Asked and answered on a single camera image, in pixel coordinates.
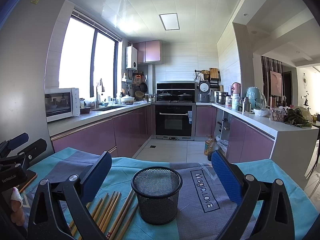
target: metal pivot bolt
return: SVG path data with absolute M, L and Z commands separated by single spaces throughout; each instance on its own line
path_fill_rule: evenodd
M 70 181 L 75 181 L 76 179 L 78 179 L 78 176 L 77 176 L 77 175 L 71 175 L 71 176 L 69 177 L 69 180 L 70 180 Z
M 251 174 L 246 175 L 245 178 L 248 181 L 254 181 L 254 176 L 252 176 Z
M 45 184 L 47 184 L 47 180 L 46 179 L 41 179 L 41 181 L 40 181 L 40 185 L 45 185 Z
M 281 186 L 283 184 L 283 181 L 281 179 L 276 179 L 276 184 L 278 184 L 279 186 Z

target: water heater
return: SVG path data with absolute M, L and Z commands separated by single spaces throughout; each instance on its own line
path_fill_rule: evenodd
M 132 45 L 126 48 L 125 68 L 137 70 L 138 51 Z

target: oven door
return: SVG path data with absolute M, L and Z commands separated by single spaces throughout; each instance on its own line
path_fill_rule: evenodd
M 71 90 L 46 92 L 44 96 L 47 122 L 73 116 Z
M 156 135 L 191 137 L 193 132 L 193 105 L 169 103 L 155 105 Z

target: square ceiling light panel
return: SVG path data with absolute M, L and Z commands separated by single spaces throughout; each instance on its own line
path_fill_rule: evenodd
M 166 31 L 179 30 L 179 20 L 177 13 L 159 14 L 162 25 Z

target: tile floor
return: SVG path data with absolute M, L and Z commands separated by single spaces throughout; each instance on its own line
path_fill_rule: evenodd
M 319 142 L 316 144 L 307 173 L 311 170 L 316 161 L 318 144 Z M 211 163 L 208 161 L 207 156 L 203 154 L 203 151 L 204 142 L 151 139 L 137 155 L 136 159 L 153 162 Z M 304 192 L 310 198 L 318 211 L 320 211 L 320 164 L 313 171 Z

